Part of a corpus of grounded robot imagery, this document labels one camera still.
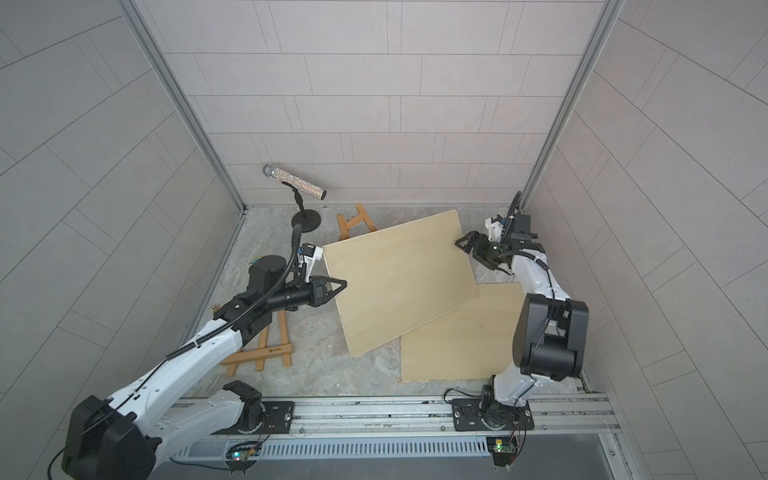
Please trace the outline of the wooden easel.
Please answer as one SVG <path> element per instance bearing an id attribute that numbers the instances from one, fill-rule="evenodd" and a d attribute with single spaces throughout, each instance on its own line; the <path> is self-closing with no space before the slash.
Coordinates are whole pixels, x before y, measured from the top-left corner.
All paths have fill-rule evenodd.
<path id="1" fill-rule="evenodd" d="M 337 215 L 337 223 L 339 227 L 339 241 L 350 239 L 350 230 L 359 224 L 365 224 L 370 232 L 376 232 L 377 228 L 371 219 L 369 213 L 361 203 L 355 204 L 357 214 L 355 216 L 347 218 L 343 214 Z"/>
<path id="2" fill-rule="evenodd" d="M 269 345 L 269 332 L 270 325 L 272 324 L 272 321 L 269 321 L 268 325 L 259 333 L 254 348 L 242 347 L 221 362 L 221 365 L 226 367 L 226 378 L 233 378 L 237 373 L 238 367 L 246 363 L 253 363 L 254 370 L 262 372 L 265 368 L 266 360 L 270 358 L 281 358 L 284 367 L 292 366 L 294 347 L 289 339 L 286 312 L 278 311 L 273 316 L 278 321 L 279 342 L 275 345 Z"/>

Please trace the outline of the plywood board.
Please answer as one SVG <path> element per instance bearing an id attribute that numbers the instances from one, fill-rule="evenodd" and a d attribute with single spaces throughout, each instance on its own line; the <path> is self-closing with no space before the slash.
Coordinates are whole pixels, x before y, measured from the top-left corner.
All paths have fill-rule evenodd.
<path id="1" fill-rule="evenodd" d="M 407 222 L 324 247 L 351 357 L 359 357 L 478 297 L 458 212 Z"/>
<path id="2" fill-rule="evenodd" d="M 479 296 L 401 337 L 404 382 L 486 379 L 513 363 L 525 292 L 518 283 L 480 284 Z"/>

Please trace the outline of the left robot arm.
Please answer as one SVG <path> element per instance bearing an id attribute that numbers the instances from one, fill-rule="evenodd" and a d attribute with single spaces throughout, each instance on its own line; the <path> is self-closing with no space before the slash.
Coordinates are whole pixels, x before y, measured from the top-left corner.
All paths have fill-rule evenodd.
<path id="1" fill-rule="evenodd" d="M 290 260 L 276 255 L 249 268 L 247 289 L 217 309 L 184 346 L 105 399 L 89 396 L 72 411 L 55 458 L 73 479 L 146 479 L 163 462 L 205 436 L 227 429 L 254 433 L 272 423 L 262 395 L 243 381 L 171 414 L 170 408 L 214 366 L 237 353 L 279 311 L 329 302 L 346 281 L 315 275 L 322 248 L 304 244 Z"/>

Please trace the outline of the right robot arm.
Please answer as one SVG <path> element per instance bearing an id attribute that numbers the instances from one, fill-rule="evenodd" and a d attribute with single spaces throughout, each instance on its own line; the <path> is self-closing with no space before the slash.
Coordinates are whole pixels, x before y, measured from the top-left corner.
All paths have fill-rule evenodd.
<path id="1" fill-rule="evenodd" d="M 490 430 L 524 429 L 528 400 L 540 388 L 580 375 L 589 309 L 571 298 L 552 273 L 530 216 L 512 207 L 455 245 L 492 271 L 512 275 L 525 293 L 513 335 L 512 363 L 494 375 L 479 397 L 479 415 Z"/>

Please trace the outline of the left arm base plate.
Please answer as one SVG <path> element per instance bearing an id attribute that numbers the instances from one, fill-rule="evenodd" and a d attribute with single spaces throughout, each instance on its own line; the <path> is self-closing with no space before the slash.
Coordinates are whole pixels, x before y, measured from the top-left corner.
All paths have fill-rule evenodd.
<path id="1" fill-rule="evenodd" d="M 248 414 L 247 419 L 241 419 L 229 428 L 218 430 L 214 435 L 288 434 L 294 410 L 295 403 L 292 401 L 262 402 L 258 412 Z"/>

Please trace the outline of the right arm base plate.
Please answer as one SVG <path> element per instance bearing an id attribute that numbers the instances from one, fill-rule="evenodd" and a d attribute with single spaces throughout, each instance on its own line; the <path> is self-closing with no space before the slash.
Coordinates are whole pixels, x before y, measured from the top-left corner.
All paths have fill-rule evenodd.
<path id="1" fill-rule="evenodd" d="M 456 431 L 529 431 L 535 428 L 528 406 L 509 407 L 492 401 L 488 407 L 481 407 L 480 403 L 480 399 L 469 397 L 449 401 Z"/>

